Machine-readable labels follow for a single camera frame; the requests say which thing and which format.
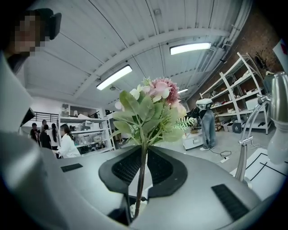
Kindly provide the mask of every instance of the fluorescent light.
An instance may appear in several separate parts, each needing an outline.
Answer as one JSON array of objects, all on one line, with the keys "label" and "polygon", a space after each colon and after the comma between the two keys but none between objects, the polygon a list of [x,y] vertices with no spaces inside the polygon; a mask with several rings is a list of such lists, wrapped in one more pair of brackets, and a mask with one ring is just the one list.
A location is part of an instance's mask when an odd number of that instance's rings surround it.
[{"label": "fluorescent light", "polygon": [[111,85],[114,81],[117,81],[119,78],[125,76],[126,74],[130,72],[132,72],[131,67],[129,65],[124,66],[123,68],[118,70],[116,73],[113,73],[104,82],[100,83],[100,85],[97,86],[97,89],[102,90],[106,88],[107,86]]},{"label": "fluorescent light", "polygon": [[183,90],[181,90],[181,91],[179,91],[178,93],[183,93],[183,92],[186,92],[188,89],[186,88],[186,89],[183,89]]},{"label": "fluorescent light", "polygon": [[210,49],[210,47],[211,47],[210,42],[177,45],[177,46],[170,47],[170,54],[174,55],[174,54],[183,53],[183,52],[192,51],[192,50]]}]

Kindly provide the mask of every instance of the flower stem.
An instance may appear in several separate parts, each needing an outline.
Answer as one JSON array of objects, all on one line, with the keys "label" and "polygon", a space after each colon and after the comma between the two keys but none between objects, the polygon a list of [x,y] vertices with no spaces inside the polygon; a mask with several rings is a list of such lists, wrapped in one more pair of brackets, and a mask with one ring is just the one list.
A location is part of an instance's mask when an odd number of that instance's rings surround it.
[{"label": "flower stem", "polygon": [[147,147],[148,143],[146,140],[142,142],[142,149],[141,149],[141,166],[138,178],[138,186],[137,186],[137,198],[136,198],[136,206],[135,206],[135,218],[138,217],[139,208],[142,198],[142,191],[143,191],[143,184],[144,184],[144,176],[145,176],[145,162],[146,162],[146,154],[147,154]]}]

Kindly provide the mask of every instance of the white box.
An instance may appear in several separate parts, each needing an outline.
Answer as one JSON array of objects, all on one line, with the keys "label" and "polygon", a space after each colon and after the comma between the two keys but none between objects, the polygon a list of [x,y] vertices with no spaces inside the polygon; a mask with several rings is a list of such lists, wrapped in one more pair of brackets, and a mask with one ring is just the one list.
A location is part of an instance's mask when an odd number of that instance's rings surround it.
[{"label": "white box", "polygon": [[246,106],[248,110],[253,110],[257,104],[258,104],[258,98],[246,101]]}]

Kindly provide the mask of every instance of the plant on shelf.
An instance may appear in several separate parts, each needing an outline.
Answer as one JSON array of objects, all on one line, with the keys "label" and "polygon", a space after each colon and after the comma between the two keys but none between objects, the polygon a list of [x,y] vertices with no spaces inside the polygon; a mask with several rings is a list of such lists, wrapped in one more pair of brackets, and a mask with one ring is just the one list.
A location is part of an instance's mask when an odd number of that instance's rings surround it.
[{"label": "plant on shelf", "polygon": [[112,136],[126,133],[130,141],[142,148],[135,217],[139,214],[148,146],[162,141],[175,142],[194,123],[193,118],[184,118],[186,109],[178,102],[178,88],[170,79],[145,79],[143,83],[144,86],[138,85],[130,93],[122,91],[120,101],[115,104],[122,111],[113,113],[118,131]]}]

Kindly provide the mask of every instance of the white ceiling panel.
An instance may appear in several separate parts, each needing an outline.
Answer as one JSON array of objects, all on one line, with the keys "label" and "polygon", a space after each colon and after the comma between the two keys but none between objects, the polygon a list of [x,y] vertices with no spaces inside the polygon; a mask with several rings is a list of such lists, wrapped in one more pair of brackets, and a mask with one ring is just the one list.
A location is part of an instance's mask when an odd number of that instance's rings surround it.
[{"label": "white ceiling panel", "polygon": [[[169,77],[188,98],[227,51],[221,49],[250,0],[40,0],[35,8],[62,14],[58,36],[25,63],[30,92],[112,108],[119,91],[144,77]],[[211,50],[170,55],[170,47],[211,42]],[[132,72],[96,86],[129,64]]]}]

